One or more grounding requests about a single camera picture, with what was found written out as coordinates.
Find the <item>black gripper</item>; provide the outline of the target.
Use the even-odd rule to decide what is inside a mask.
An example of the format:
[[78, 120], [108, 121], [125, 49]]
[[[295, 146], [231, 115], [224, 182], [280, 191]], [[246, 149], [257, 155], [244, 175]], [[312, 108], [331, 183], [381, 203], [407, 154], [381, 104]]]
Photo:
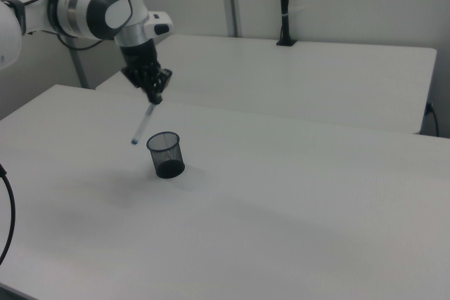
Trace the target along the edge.
[[156, 80], [156, 103], [162, 102], [162, 93], [172, 77], [171, 70], [160, 70], [158, 54], [153, 40], [138, 46], [121, 47], [126, 66], [122, 73], [136, 87], [142, 88], [150, 103], [155, 102], [154, 82]]

